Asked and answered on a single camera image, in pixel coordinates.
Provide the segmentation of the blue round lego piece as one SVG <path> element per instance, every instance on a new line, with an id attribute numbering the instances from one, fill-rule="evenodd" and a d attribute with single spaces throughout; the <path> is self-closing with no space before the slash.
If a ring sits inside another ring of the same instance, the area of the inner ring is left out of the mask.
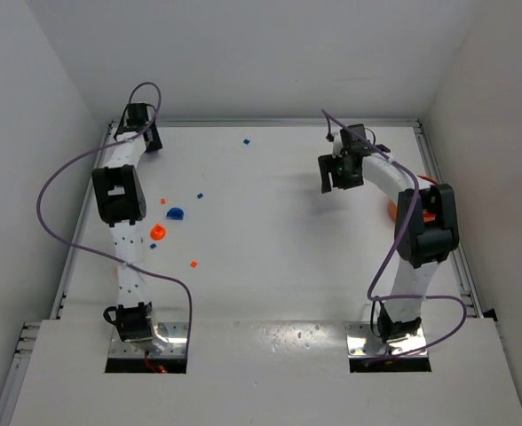
<path id="1" fill-rule="evenodd" d="M 174 207 L 167 211 L 166 218 L 168 220 L 181 221 L 185 217 L 185 212 L 181 208 Z"/>

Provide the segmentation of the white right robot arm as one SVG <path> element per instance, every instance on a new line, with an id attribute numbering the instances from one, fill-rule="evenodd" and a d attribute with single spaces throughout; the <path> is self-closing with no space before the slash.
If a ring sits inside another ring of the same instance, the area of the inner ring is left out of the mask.
<path id="1" fill-rule="evenodd" d="M 380 268 L 394 256 L 399 266 L 387 296 L 375 295 L 379 279 L 372 279 L 368 299 L 380 310 L 371 323 L 385 343 L 414 335 L 431 279 L 460 242 L 455 191 L 419 178 L 394 160 L 386 146 L 368 140 L 362 124 L 329 130 L 326 140 L 332 152 L 318 159 L 323 193 L 371 183 L 395 207 L 394 241 Z"/>

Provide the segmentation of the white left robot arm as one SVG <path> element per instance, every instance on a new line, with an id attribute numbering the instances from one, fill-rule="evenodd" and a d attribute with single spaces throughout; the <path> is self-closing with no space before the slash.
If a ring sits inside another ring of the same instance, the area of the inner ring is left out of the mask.
<path id="1" fill-rule="evenodd" d="M 156 126 L 151 122 L 153 106 L 128 104 L 119 121 L 114 147 L 104 166 L 91 173 L 101 220 L 109 226 L 117 268 L 118 300 L 104 310 L 104 319 L 113 325 L 124 343 L 150 351 L 157 338 L 152 302 L 145 279 L 134 268 L 143 260 L 142 221 L 146 199 L 138 179 L 137 166 L 143 154 L 162 148 Z"/>

